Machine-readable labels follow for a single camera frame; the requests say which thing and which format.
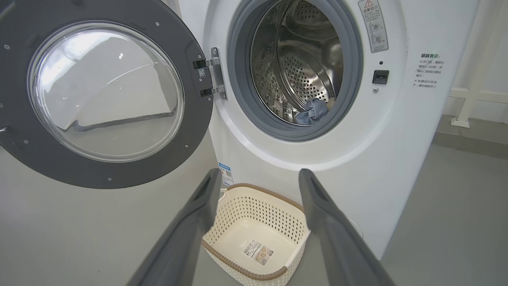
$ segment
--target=clothing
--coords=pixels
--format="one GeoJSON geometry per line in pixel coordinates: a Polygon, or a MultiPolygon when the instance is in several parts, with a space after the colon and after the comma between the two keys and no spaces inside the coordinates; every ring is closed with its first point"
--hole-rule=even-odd
{"type": "Polygon", "coordinates": [[[326,102],[318,98],[313,98],[312,100],[307,100],[305,111],[298,113],[295,117],[295,121],[297,124],[313,125],[323,118],[326,113],[328,113],[326,102]]]}

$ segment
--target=basket bottom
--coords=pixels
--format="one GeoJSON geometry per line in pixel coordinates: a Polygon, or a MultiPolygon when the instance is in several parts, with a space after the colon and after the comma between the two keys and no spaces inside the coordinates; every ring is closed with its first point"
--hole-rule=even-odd
{"type": "Polygon", "coordinates": [[[233,224],[213,248],[250,272],[270,274],[288,262],[296,246],[291,239],[281,236],[268,226],[255,219],[246,218],[233,224]],[[254,245],[253,240],[273,251],[264,266],[255,260],[256,257],[251,258],[244,253],[249,244],[254,245]]]}

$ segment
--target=brown basket rim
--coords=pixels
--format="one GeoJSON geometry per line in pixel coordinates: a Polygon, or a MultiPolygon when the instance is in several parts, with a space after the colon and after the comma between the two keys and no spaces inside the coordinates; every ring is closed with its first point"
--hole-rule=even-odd
{"type": "MultiPolygon", "coordinates": [[[[257,191],[260,191],[260,192],[263,192],[263,193],[266,193],[266,194],[269,194],[271,196],[274,196],[292,206],[294,206],[295,208],[299,209],[300,211],[302,211],[302,213],[304,213],[303,211],[303,206],[295,201],[293,201],[292,199],[289,199],[283,195],[280,195],[276,192],[272,192],[268,189],[265,189],[265,188],[262,188],[262,187],[258,187],[256,185],[252,185],[252,184],[245,184],[245,183],[240,183],[240,184],[234,184],[234,185],[231,185],[229,187],[227,187],[227,190],[232,190],[234,188],[239,188],[239,187],[247,187],[247,188],[251,188],[251,189],[254,189],[254,190],[257,190],[257,191]]],[[[286,266],[282,266],[282,268],[280,268],[279,270],[275,271],[275,272],[272,272],[270,274],[255,274],[255,273],[252,273],[250,271],[248,271],[247,269],[239,266],[238,264],[234,263],[233,261],[227,259],[226,257],[224,257],[224,255],[220,254],[217,250],[215,250],[212,246],[210,246],[204,239],[201,240],[201,245],[206,249],[208,250],[213,256],[217,257],[220,261],[224,262],[225,264],[227,264],[229,267],[233,268],[234,270],[236,270],[237,272],[240,272],[241,274],[251,278],[251,279],[254,279],[254,280],[259,280],[259,281],[268,281],[268,280],[273,280],[273,279],[276,279],[276,278],[279,278],[281,277],[284,273],[286,273],[286,271],[288,270],[288,268],[286,266]]]]}

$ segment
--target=white washing machine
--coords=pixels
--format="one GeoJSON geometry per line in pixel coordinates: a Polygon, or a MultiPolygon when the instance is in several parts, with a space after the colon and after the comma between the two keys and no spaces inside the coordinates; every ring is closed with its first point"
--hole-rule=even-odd
{"type": "Polygon", "coordinates": [[[380,259],[478,1],[179,4],[183,22],[159,0],[7,1],[0,144],[115,189],[170,173],[209,128],[225,184],[301,201],[308,168],[380,259]]]}

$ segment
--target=metal hinge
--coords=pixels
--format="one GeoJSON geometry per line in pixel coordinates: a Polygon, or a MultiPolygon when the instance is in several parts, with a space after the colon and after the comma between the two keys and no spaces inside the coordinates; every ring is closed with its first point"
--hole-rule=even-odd
{"type": "Polygon", "coordinates": [[[209,60],[200,60],[194,62],[194,68],[208,67],[212,78],[212,89],[210,91],[213,94],[219,94],[222,99],[228,99],[226,95],[226,88],[224,87],[224,78],[222,69],[220,68],[220,55],[219,48],[212,48],[212,58],[209,60]]]}

